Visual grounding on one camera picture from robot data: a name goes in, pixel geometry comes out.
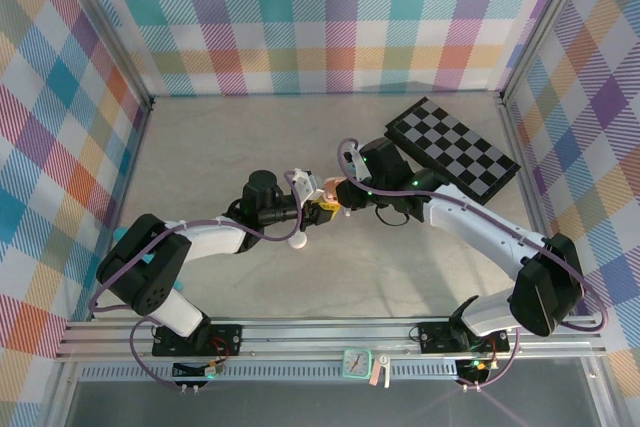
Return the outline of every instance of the black mounting plate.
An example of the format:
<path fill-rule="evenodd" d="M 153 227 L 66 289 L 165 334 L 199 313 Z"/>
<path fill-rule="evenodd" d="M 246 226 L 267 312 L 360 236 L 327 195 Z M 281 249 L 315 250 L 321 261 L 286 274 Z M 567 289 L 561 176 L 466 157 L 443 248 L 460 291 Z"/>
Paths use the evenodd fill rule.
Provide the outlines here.
<path fill-rule="evenodd" d="M 420 340 L 420 352 L 423 354 L 451 354 L 460 352 L 473 352 L 474 354 L 485 354 L 492 352 L 492 346 L 485 342 L 473 350 L 465 350 L 451 336 L 451 325 L 449 322 L 422 322 L 417 325 L 418 339 L 422 339 L 422 334 L 427 335 L 427 340 Z M 496 342 L 496 352 L 509 352 L 509 338 L 506 331 L 499 330 L 492 332 L 487 337 L 491 337 Z"/>
<path fill-rule="evenodd" d="M 222 339 L 224 342 L 217 342 L 218 348 L 216 348 L 214 339 Z M 167 327 L 158 327 L 155 330 L 151 355 L 153 357 L 211 357 L 213 359 L 220 356 L 224 358 L 226 347 L 228 347 L 229 356 L 235 357 L 240 353 L 241 344 L 242 326 L 238 324 L 211 324 L 207 341 L 200 349 L 197 349 L 193 342 L 180 337 Z"/>

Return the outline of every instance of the aluminum rail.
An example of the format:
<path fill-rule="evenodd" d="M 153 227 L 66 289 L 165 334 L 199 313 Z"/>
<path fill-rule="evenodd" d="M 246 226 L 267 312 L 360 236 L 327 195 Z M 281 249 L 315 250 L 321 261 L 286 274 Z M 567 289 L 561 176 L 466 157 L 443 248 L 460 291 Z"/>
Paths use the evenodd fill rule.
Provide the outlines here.
<path fill-rule="evenodd" d="M 242 347 L 234 360 L 336 360 L 347 347 L 385 352 L 391 359 L 440 358 L 469 359 L 482 354 L 421 354 L 418 343 L 409 339 L 409 331 L 420 322 L 445 322 L 444 317 L 420 318 L 348 318 L 348 319 L 216 319 L 214 324 L 243 326 Z M 593 317 L 572 317 L 580 325 L 595 325 Z M 58 350 L 58 362 L 131 360 L 129 334 L 136 320 L 105 319 L 72 322 L 67 326 Z M 151 324 L 136 332 L 134 346 L 150 359 L 153 346 Z M 513 345 L 515 334 L 509 334 Z M 509 353 L 501 353 L 506 358 Z M 598 334 L 576 332 L 560 327 L 550 337 L 521 332 L 518 358 L 591 357 L 605 355 Z M 205 361 L 205 357 L 162 357 L 163 361 Z"/>

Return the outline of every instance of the yellow object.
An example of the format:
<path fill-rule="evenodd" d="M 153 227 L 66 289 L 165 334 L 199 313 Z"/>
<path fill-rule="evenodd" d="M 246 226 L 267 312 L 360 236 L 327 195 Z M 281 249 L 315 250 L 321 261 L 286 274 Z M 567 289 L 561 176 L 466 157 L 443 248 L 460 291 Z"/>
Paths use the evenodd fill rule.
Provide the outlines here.
<path fill-rule="evenodd" d="M 322 210 L 333 212 L 333 214 L 331 214 L 331 220 L 333 220 L 336 214 L 340 211 L 340 204 L 331 204 L 322 198 L 314 200 L 313 203 L 318 204 Z"/>

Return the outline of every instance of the gray floor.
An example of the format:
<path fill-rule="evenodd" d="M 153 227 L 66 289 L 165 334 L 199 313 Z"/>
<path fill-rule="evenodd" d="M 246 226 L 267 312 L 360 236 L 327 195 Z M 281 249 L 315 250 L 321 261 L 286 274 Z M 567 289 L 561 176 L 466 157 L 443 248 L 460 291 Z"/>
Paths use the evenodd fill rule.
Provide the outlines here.
<path fill-rule="evenodd" d="M 490 93 L 430 96 L 506 151 Z M 201 97 L 160 99 L 152 114 L 121 219 L 151 212 L 167 220 L 211 218 L 238 198 L 249 174 L 310 169 L 339 175 L 338 142 L 381 137 L 384 125 L 420 96 Z M 529 226 L 512 180 L 488 207 Z M 286 233 L 290 224 L 271 228 Z M 391 228 L 373 210 L 311 228 L 300 250 L 261 242 L 242 255 L 183 267 L 183 293 L 210 316 L 448 315 L 474 294 L 509 279 L 455 237 L 412 221 Z M 105 295 L 102 305 L 114 303 Z"/>

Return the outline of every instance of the red wire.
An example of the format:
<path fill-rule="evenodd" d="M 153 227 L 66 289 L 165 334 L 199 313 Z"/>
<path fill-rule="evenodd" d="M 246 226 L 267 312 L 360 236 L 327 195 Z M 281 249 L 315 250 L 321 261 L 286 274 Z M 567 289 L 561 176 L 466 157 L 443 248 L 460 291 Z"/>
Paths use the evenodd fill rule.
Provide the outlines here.
<path fill-rule="evenodd" d="M 220 337 L 214 337 L 211 340 L 211 343 L 213 345 L 215 345 L 216 347 L 216 353 L 218 354 L 218 358 L 220 358 L 220 346 L 218 345 L 218 343 L 216 342 L 216 340 L 222 344 L 224 344 L 224 348 L 225 348 L 225 358 L 224 359 L 220 359 L 218 362 L 224 362 L 225 360 L 227 360 L 230 357 L 230 352 L 229 352 L 229 344 L 227 344 L 227 342 L 224 339 L 221 339 Z"/>
<path fill-rule="evenodd" d="M 495 362 L 495 360 L 498 358 L 498 347 L 496 346 L 496 341 L 493 340 L 492 337 L 487 337 L 487 340 L 489 341 L 489 343 L 491 344 L 491 348 L 493 349 L 493 355 L 491 356 L 491 361 Z"/>

